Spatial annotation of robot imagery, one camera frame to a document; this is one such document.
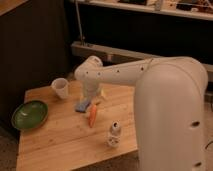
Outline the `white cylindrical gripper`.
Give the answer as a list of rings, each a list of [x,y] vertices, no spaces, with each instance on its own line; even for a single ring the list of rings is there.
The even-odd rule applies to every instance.
[[[106,94],[103,90],[103,88],[100,88],[100,84],[98,82],[82,82],[82,94],[83,98],[86,100],[80,101],[75,106],[75,111],[80,113],[85,113],[89,105],[91,104],[91,101],[94,97],[96,97],[98,94],[99,96],[106,100]]]

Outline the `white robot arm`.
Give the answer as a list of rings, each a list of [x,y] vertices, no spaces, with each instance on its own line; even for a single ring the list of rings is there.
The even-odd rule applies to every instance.
[[[91,56],[75,70],[83,95],[101,83],[134,88],[140,171],[206,171],[204,95],[208,75],[190,57],[163,57],[105,67]]]

